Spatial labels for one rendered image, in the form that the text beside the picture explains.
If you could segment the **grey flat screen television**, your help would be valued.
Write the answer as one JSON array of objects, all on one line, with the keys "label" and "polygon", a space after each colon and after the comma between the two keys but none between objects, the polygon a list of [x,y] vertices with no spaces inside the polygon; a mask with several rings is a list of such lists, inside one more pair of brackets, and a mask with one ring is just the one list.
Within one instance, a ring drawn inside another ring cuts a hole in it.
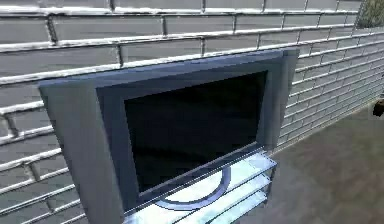
[{"label": "grey flat screen television", "polygon": [[251,51],[42,81],[89,224],[149,204],[200,209],[233,163],[277,145],[299,49]]}]

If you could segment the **pale blue glass stand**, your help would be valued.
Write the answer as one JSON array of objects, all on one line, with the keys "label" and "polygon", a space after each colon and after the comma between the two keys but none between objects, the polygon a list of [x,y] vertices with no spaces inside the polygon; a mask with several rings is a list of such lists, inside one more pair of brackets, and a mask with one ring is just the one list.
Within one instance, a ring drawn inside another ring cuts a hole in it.
[{"label": "pale blue glass stand", "polygon": [[230,166],[228,186],[217,172],[137,209],[122,224],[231,224],[267,202],[276,165],[256,153]]}]

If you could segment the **dark brown round object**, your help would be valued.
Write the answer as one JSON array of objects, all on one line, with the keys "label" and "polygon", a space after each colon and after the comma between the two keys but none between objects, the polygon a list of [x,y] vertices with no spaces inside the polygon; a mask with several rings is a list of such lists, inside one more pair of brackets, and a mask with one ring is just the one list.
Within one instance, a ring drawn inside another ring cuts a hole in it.
[{"label": "dark brown round object", "polygon": [[380,117],[384,113],[384,99],[378,100],[374,107],[373,107],[373,112],[372,114],[374,116]]}]

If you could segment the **green house plant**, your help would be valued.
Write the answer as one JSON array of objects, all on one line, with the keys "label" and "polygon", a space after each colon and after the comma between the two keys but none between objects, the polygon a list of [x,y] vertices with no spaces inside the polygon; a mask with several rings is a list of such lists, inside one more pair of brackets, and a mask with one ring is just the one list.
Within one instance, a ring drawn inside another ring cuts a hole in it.
[{"label": "green house plant", "polygon": [[358,27],[381,26],[384,26],[384,0],[366,0],[358,19]]}]

